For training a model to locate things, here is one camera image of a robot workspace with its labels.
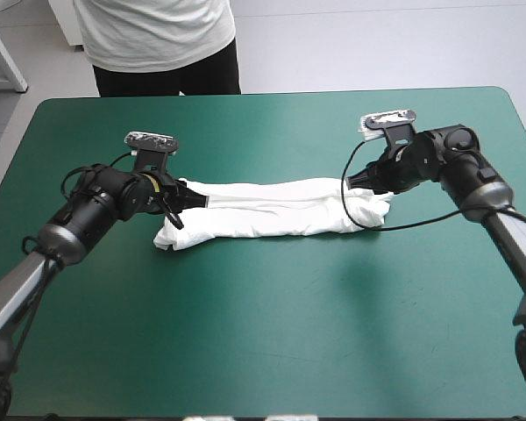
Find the gray floor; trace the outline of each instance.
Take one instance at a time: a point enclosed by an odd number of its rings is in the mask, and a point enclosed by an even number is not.
[[[245,93],[495,85],[509,92],[526,126],[526,0],[235,0],[232,7]],[[46,0],[1,12],[0,36],[30,84],[21,96],[0,93],[1,181],[41,101],[97,92]]]

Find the black pants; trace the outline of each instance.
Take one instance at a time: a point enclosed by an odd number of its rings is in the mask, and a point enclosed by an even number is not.
[[[100,96],[240,94],[236,40],[184,68],[153,73],[110,72],[94,66]]]

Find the wire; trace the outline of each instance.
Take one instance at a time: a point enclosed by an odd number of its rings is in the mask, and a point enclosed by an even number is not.
[[[353,222],[356,226],[359,228],[362,228],[364,230],[368,231],[377,231],[377,232],[388,232],[388,231],[399,231],[399,230],[406,230],[408,228],[415,228],[417,226],[422,225],[428,225],[428,224],[434,224],[435,222],[444,221],[445,219],[455,217],[456,215],[468,212],[468,211],[489,211],[489,215],[495,214],[495,213],[501,213],[504,215],[509,215],[512,218],[519,219],[523,221],[526,224],[526,217],[518,212],[515,212],[511,209],[506,208],[495,208],[492,206],[471,206],[471,207],[465,207],[462,209],[455,210],[453,212],[447,213],[441,217],[432,218],[432,219],[425,219],[424,221],[415,222],[413,224],[406,224],[406,225],[397,225],[397,226],[389,226],[389,227],[379,227],[379,226],[366,226],[359,224],[351,215],[349,210],[347,209],[346,201],[345,201],[345,178],[347,174],[347,170],[351,166],[352,159],[354,158],[354,155],[356,152],[365,144],[365,142],[360,142],[351,153],[351,156],[349,157],[349,160],[347,161],[345,168],[343,169],[343,174],[341,175],[341,202],[343,203],[343,209],[345,209],[345,214],[347,217]]]
[[[109,166],[113,167],[115,164],[117,164],[124,157],[131,156],[131,155],[132,155],[132,152],[123,153],[121,156],[117,157],[111,164],[109,164]]]

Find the green tabletop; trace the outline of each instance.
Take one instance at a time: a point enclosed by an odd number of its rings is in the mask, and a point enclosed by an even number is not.
[[[126,152],[129,131],[176,135],[175,176],[275,183],[339,177],[359,116],[400,108],[416,111],[418,131],[471,126],[526,214],[526,132],[497,88],[55,99],[0,188],[0,277],[62,205],[64,174]],[[351,174],[383,147],[365,147]],[[387,224],[454,209],[426,182],[393,200]],[[526,415],[511,324],[521,290],[480,225],[163,252],[152,243],[161,224],[115,225],[57,277],[13,376],[11,414]]]

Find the white cloth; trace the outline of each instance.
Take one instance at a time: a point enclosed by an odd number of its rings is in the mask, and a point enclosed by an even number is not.
[[[186,209],[185,227],[177,230],[167,220],[154,244],[167,250],[191,247],[215,237],[312,235],[361,230],[345,215],[341,182],[312,178],[281,184],[202,184],[187,186],[209,196],[207,208]],[[351,215],[366,226],[382,225],[392,193],[375,195],[368,189],[345,189]]]
[[[74,0],[89,61],[112,72],[182,68],[236,36],[230,0]]]

